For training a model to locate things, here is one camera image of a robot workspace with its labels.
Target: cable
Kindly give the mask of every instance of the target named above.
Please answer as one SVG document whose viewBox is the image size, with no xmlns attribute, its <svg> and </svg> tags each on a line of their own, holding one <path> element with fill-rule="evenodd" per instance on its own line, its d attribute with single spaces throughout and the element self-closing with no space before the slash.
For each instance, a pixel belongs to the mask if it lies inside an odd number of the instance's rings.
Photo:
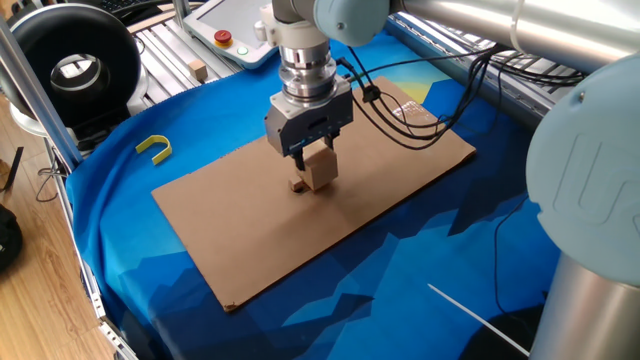
<svg viewBox="0 0 640 360">
<path fill-rule="evenodd" d="M 358 107 L 360 112 L 362 112 L 362 114 L 365 116 L 365 118 L 367 118 L 367 120 L 369 120 L 369 122 L 371 122 L 371 124 L 373 124 L 373 126 L 375 126 L 383 135 L 388 137 L 391 141 L 395 142 L 396 144 L 402 146 L 405 149 L 409 149 L 409 150 L 424 150 L 424 149 L 432 146 L 437 140 L 440 139 L 440 137 L 438 137 L 438 138 L 434 139 L 433 141 L 431 141 L 430 143 L 422 145 L 422 146 L 407 145 L 407 144 L 403 143 L 402 141 L 400 141 L 400 140 L 394 138 L 393 136 L 391 136 L 391 134 L 389 134 L 388 132 L 386 132 L 378 123 L 375 122 L 375 120 L 373 120 L 373 118 L 371 116 L 369 116 L 369 114 L 367 114 L 364 111 L 364 109 L 362 108 L 362 106 L 360 106 L 360 103 L 355 98 L 355 96 L 352 96 L 352 98 L 353 98 L 353 102 L 356 104 L 356 106 Z"/>
<path fill-rule="evenodd" d="M 51 202 L 51 201 L 53 201 L 53 200 L 58 198 L 58 193 L 56 193 L 52 198 L 40 199 L 40 193 L 42 193 L 42 190 L 44 190 L 44 187 L 47 185 L 49 180 L 51 180 L 54 176 L 67 177 L 67 175 L 65 175 L 63 173 L 60 173 L 56 166 L 52 166 L 51 168 L 43 168 L 43 169 L 38 170 L 38 176 L 43 176 L 43 175 L 46 175 L 47 178 L 44 180 L 42 185 L 40 185 L 40 189 L 38 190 L 38 193 L 36 194 L 36 201 L 39 202 L 39 203 Z"/>
<path fill-rule="evenodd" d="M 400 62 L 396 62 L 396 63 L 391 63 L 391 64 L 387 64 L 387 65 L 378 66 L 378 67 L 373 68 L 371 70 L 367 70 L 367 73 L 371 74 L 371 73 L 374 73 L 376 71 L 388 69 L 388 68 L 391 68 L 391 67 L 400 66 L 400 65 L 407 65 L 407 64 L 413 64 L 413 63 L 422 62 L 422 61 L 448 60 L 448 59 L 464 58 L 464 57 L 474 56 L 474 55 L 481 55 L 481 54 L 487 53 L 489 51 L 491 51 L 491 48 L 485 49 L 485 50 L 476 51 L 476 52 L 470 52 L 470 53 L 466 53 L 466 54 L 438 56 L 438 57 L 431 57 L 431 58 L 421 58 L 421 59 L 400 61 Z"/>
<path fill-rule="evenodd" d="M 516 213 L 516 211 L 518 211 L 518 209 L 520 209 L 520 207 L 522 207 L 522 205 L 524 205 L 525 201 L 527 201 L 529 199 L 529 195 L 527 194 L 527 196 L 524 197 L 524 199 L 522 199 L 522 201 L 520 201 L 518 203 L 518 205 L 516 205 L 510 212 L 509 214 L 507 214 L 507 216 L 504 217 L 504 219 L 500 220 L 500 222 L 498 223 L 498 226 L 496 226 L 496 229 L 493 233 L 493 284 L 494 284 L 494 295 L 495 295 L 495 300 L 496 300 L 496 305 L 498 306 L 498 309 L 500 310 L 500 312 L 509 317 L 512 320 L 515 320 L 519 323 L 521 323 L 524 328 L 527 330 L 527 332 L 529 333 L 529 335 L 531 335 L 531 337 L 533 338 L 535 336 L 534 332 L 531 331 L 531 329 L 529 328 L 529 325 L 527 324 L 526 321 L 513 316 L 509 313 L 507 313 L 504 308 L 502 307 L 502 305 L 500 304 L 500 297 L 498 295 L 498 233 L 500 231 L 500 228 L 502 227 L 502 225 L 509 220 L 509 218 Z"/>
<path fill-rule="evenodd" d="M 389 94 L 389 93 L 387 93 L 387 92 L 384 92 L 384 91 L 383 91 L 383 92 L 381 92 L 381 94 L 382 94 L 382 95 L 386 95 L 386 96 L 390 97 L 390 98 L 391 98 L 391 100 L 393 100 L 393 101 L 396 103 L 396 105 L 398 105 L 398 109 L 400 109 L 400 113 L 402 114 L 402 120 L 403 120 L 403 122 L 404 122 L 404 123 L 406 123 L 406 124 L 409 124 L 409 122 L 407 121 L 407 115 L 405 114 L 405 112 L 404 112 L 404 108 L 402 107 L 402 104 L 400 104 L 400 101 L 398 101 L 398 99 L 396 99 L 396 97 L 395 97 L 395 96 L 393 96 L 393 95 L 391 95 L 391 94 Z M 410 133 L 412 133 L 412 134 L 413 134 L 413 131 L 411 130 L 411 126 L 409 126 L 409 125 L 407 125 L 407 131 L 409 131 Z"/>
<path fill-rule="evenodd" d="M 477 97 L 477 95 L 478 95 L 478 93 L 480 91 L 480 88 L 482 87 L 482 83 L 484 82 L 484 77 L 485 77 L 487 69 L 489 67 L 489 63 L 491 61 L 491 57 L 493 55 L 497 54 L 497 53 L 500 53 L 500 52 L 503 52 L 503 51 L 506 51 L 506 50 L 508 50 L 507 47 L 505 47 L 503 45 L 496 44 L 491 49 L 484 50 L 484 51 L 481 51 L 481 52 L 477 52 L 477 53 L 480 54 L 480 56 L 478 56 L 476 59 L 474 59 L 472 61 L 472 63 L 471 63 L 471 66 L 470 66 L 470 69 L 469 69 L 469 75 L 468 75 L 468 83 L 467 83 L 465 91 L 462 94 L 462 97 L 461 97 L 461 99 L 460 99 L 460 101 L 458 103 L 458 106 L 456 107 L 456 110 L 455 110 L 454 114 L 451 115 L 451 116 L 441 117 L 435 123 L 427 124 L 427 125 L 410 124 L 410 123 L 408 123 L 406 121 L 406 116 L 404 114 L 403 114 L 403 119 L 400 119 L 400 118 L 398 118 L 398 116 L 396 116 L 393 113 L 393 111 L 391 111 L 391 109 L 386 104 L 384 99 L 381 98 L 380 89 L 377 86 L 375 86 L 373 80 L 371 79 L 371 77 L 369 75 L 372 71 L 371 70 L 368 71 L 368 70 L 366 70 L 364 68 L 364 65 L 360 61 L 358 55 L 353 50 L 353 48 L 349 47 L 349 51 L 351 52 L 353 57 L 356 59 L 356 62 L 358 63 L 358 66 L 362 70 L 362 74 L 367 78 L 367 81 L 369 82 L 370 85 L 369 86 L 365 86 L 364 85 L 364 82 L 362 81 L 362 75 L 357 73 L 355 68 L 346 59 L 344 59 L 344 58 L 338 59 L 338 64 L 343 65 L 344 67 L 346 67 L 353 74 L 353 76 L 355 78 L 355 81 L 357 81 L 358 84 L 360 85 L 360 87 L 363 89 L 363 101 L 365 103 L 369 103 L 369 105 L 371 106 L 373 111 L 376 113 L 376 115 L 388 127 L 390 127 L 398 135 L 400 135 L 400 136 L 402 136 L 404 138 L 411 139 L 411 140 L 419 140 L 419 141 L 429 141 L 429 142 L 427 144 L 424 144 L 424 145 L 421 145 L 421 146 L 413 146 L 413 145 L 408 145 L 408 144 L 405 144 L 405 143 L 401 142 L 400 140 L 396 139 L 391 134 L 386 132 L 384 129 L 382 129 L 382 127 L 380 125 L 378 125 L 375 122 L 375 120 L 373 120 L 373 118 L 371 118 L 367 113 L 364 112 L 364 109 L 356 101 L 356 104 L 357 104 L 358 108 L 363 112 L 363 114 L 365 114 L 367 119 L 372 124 L 374 124 L 375 127 L 378 130 L 380 130 L 388 138 L 392 139 L 395 143 L 397 143 L 397 144 L 399 144 L 399 145 L 401 145 L 401 146 L 403 146 L 405 148 L 408 148 L 408 149 L 422 150 L 422 149 L 425 149 L 427 147 L 432 146 L 436 141 L 438 141 L 444 135 L 444 133 L 446 131 L 451 129 L 451 127 L 453 127 L 453 125 L 455 125 L 458 122 L 458 120 L 460 119 L 460 116 L 462 115 L 462 113 L 464 113 L 464 111 L 469 106 L 469 104 L 471 104 L 471 102 Z M 384 65 L 384 66 L 378 67 L 376 69 L 381 70 L 381 69 L 388 68 L 390 66 L 397 66 L 397 65 L 403 65 L 403 64 L 412 63 L 412 62 L 418 62 L 418 61 L 427 61 L 427 60 L 433 60 L 433 58 L 431 58 L 431 59 L 417 59 L 417 60 L 410 60 L 410 61 L 405 61 L 405 62 L 400 62 L 400 63 L 395 63 L 395 64 L 388 64 L 388 65 Z M 380 111 L 380 109 L 377 107 L 377 105 L 375 103 L 376 100 L 380 101 L 380 103 L 382 104 L 383 108 L 387 111 L 387 113 L 389 113 L 391 115 L 391 117 L 395 121 L 397 121 L 398 123 L 406 126 L 407 130 L 409 132 L 406 132 L 406 131 L 402 130 L 401 128 L 396 126 L 392 121 L 390 121 Z M 441 125 L 441 124 L 444 125 L 444 128 L 443 129 L 438 129 L 439 125 Z M 435 127 L 435 131 L 434 131 L 433 134 L 430 134 L 430 135 L 417 135 L 413 131 L 411 131 L 411 128 L 431 128 L 431 127 Z"/>
<path fill-rule="evenodd" d="M 115 10 L 114 12 L 111 13 L 111 15 L 117 17 L 118 19 L 122 18 L 124 15 L 136 11 L 136 10 L 142 10 L 142 9 L 146 9 L 149 7 L 153 7 L 153 6 L 158 6 L 158 5 L 166 5 L 166 4 L 171 4 L 171 0 L 151 0 L 151 1 L 147 1 L 147 2 L 143 2 L 143 3 L 139 3 L 139 4 L 134 4 L 131 6 L 127 6 L 127 7 L 123 7 L 121 9 Z"/>
<path fill-rule="evenodd" d="M 500 113 L 501 113 L 501 109 L 502 109 L 502 98 L 503 98 L 503 94 L 502 94 L 502 72 L 504 70 L 504 66 L 506 64 L 508 64 L 510 61 L 513 61 L 514 59 L 517 59 L 519 57 L 522 57 L 523 54 L 522 53 L 516 53 L 511 55 L 510 57 L 508 57 L 500 66 L 500 68 L 498 69 L 498 103 L 496 104 L 496 113 L 495 113 L 495 117 L 493 118 L 493 122 L 491 123 L 491 126 L 489 127 L 489 130 L 487 132 L 481 132 L 475 129 L 472 129 L 470 127 L 468 127 L 467 125 L 463 124 L 463 123 L 458 123 L 458 126 L 467 129 L 468 131 L 475 133 L 477 135 L 481 135 L 481 136 L 487 136 L 489 134 L 491 134 L 493 132 L 493 129 L 495 129 L 496 125 L 498 124 L 498 119 L 500 118 Z"/>
</svg>

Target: white cable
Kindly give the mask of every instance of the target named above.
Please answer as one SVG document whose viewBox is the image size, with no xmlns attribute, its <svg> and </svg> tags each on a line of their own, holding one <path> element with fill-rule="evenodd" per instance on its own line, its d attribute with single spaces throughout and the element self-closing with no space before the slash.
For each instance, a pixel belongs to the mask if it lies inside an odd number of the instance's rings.
<svg viewBox="0 0 640 360">
<path fill-rule="evenodd" d="M 513 15 L 511 16 L 511 29 L 509 31 L 511 45 L 513 45 L 514 49 L 523 54 L 525 54 L 525 52 L 524 50 L 522 50 L 522 48 L 520 47 L 520 43 L 518 42 L 518 21 L 520 20 L 522 8 L 524 8 L 524 2 L 525 0 L 518 0 L 518 2 L 516 3 L 515 9 L 513 9 Z"/>
<path fill-rule="evenodd" d="M 507 335 L 505 335 L 503 332 L 498 330 L 495 326 L 489 324 L 487 321 L 482 319 L 480 316 L 476 315 L 473 311 L 467 309 L 466 307 L 462 306 L 462 304 L 460 304 L 459 302 L 457 302 L 457 301 L 453 300 L 452 298 L 450 298 L 447 294 L 445 294 L 442 291 L 438 290 L 438 288 L 436 288 L 435 286 L 433 286 L 431 284 L 428 284 L 428 285 L 431 288 L 431 290 L 437 292 L 440 296 L 442 296 L 443 298 L 447 299 L 450 303 L 452 303 L 453 305 L 457 306 L 458 308 L 460 308 L 462 311 L 466 312 L 467 314 L 471 315 L 474 319 L 480 321 L 482 323 L 482 325 L 486 326 L 489 330 L 493 331 L 494 333 L 496 333 L 496 335 L 498 335 L 502 339 L 504 339 L 504 341 L 508 342 L 514 348 L 516 348 L 518 351 L 520 351 L 521 353 L 523 353 L 527 357 L 529 357 L 529 352 L 527 350 L 525 350 L 522 346 L 518 345 L 517 342 L 511 340 Z"/>
</svg>

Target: brown cardboard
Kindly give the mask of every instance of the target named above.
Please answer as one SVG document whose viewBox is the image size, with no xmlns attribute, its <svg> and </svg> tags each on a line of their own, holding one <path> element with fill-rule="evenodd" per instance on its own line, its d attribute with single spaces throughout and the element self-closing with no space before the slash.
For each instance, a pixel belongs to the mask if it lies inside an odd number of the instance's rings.
<svg viewBox="0 0 640 360">
<path fill-rule="evenodd" d="M 376 84 L 403 104 L 411 121 L 436 120 L 388 80 L 379 78 Z M 354 94 L 361 98 L 359 90 Z M 401 114 L 395 102 L 384 99 Z M 368 105 L 364 108 L 378 119 Z M 357 107 L 354 122 L 342 129 L 334 144 L 340 176 L 317 192 L 291 191 L 293 160 L 282 158 L 266 138 L 153 191 L 225 311 L 251 299 L 475 152 L 451 131 L 429 149 L 404 149 L 382 135 Z"/>
</svg>

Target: blue tablecloth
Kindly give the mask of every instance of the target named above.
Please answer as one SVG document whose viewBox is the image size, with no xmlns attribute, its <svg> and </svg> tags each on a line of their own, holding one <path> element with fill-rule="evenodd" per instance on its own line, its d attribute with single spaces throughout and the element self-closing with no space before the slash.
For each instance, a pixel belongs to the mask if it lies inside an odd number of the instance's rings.
<svg viewBox="0 0 640 360">
<path fill-rule="evenodd" d="M 347 56 L 332 44 L 334 57 Z M 416 55 L 381 34 L 357 49 L 367 68 Z M 431 283 L 484 318 L 493 295 L 493 232 L 524 196 L 531 133 L 476 100 L 456 132 L 477 155 L 239 310 L 226 314 L 156 205 L 151 191 L 264 135 L 279 59 L 185 92 L 127 120 L 67 181 L 74 235 L 112 320 L 141 357 L 177 359 L 458 359 L 481 326 Z M 450 114 L 462 86 L 428 63 L 380 73 L 434 115 Z M 165 135 L 173 155 L 154 167 Z M 539 308 L 558 250 L 526 202 L 501 228 L 500 298 L 509 311 Z"/>
</svg>

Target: wooden block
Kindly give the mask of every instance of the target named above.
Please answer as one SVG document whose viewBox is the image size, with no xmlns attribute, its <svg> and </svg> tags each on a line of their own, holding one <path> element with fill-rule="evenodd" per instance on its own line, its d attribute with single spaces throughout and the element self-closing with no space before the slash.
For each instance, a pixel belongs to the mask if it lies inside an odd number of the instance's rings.
<svg viewBox="0 0 640 360">
<path fill-rule="evenodd" d="M 292 176 L 289 178 L 289 188 L 295 193 L 301 193 L 305 188 L 304 181 L 298 175 Z"/>
<path fill-rule="evenodd" d="M 298 175 L 313 191 L 329 184 L 338 177 L 338 157 L 323 140 L 304 148 L 304 171 Z"/>
<path fill-rule="evenodd" d="M 189 63 L 189 72 L 191 73 L 191 76 L 201 83 L 204 83 L 204 81 L 207 80 L 207 77 L 209 77 L 209 74 L 207 73 L 207 66 L 200 59 Z"/>
</svg>

